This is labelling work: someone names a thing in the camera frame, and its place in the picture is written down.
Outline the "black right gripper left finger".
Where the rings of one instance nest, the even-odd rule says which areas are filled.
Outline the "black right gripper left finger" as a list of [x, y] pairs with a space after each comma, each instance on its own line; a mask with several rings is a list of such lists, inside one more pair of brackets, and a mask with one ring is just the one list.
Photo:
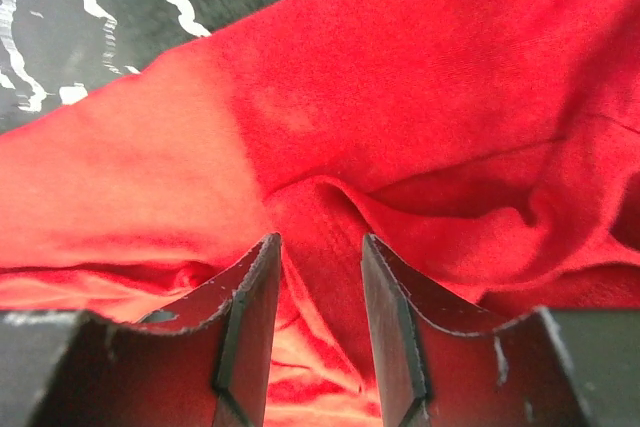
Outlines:
[[134, 323], [90, 311], [1, 314], [5, 426], [260, 426], [281, 238]]

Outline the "red t-shirt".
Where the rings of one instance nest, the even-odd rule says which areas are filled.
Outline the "red t-shirt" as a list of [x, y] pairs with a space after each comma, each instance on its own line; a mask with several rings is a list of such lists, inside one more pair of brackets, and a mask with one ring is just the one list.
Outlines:
[[1, 139], [1, 305], [135, 321], [283, 237], [265, 422], [376, 426], [365, 234], [639, 304], [639, 0], [282, 0]]

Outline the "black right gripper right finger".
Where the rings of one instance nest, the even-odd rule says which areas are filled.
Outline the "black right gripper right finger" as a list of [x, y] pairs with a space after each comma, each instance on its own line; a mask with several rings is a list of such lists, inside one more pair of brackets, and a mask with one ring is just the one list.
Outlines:
[[385, 425], [638, 424], [637, 311], [537, 307], [507, 319], [374, 235], [361, 269]]

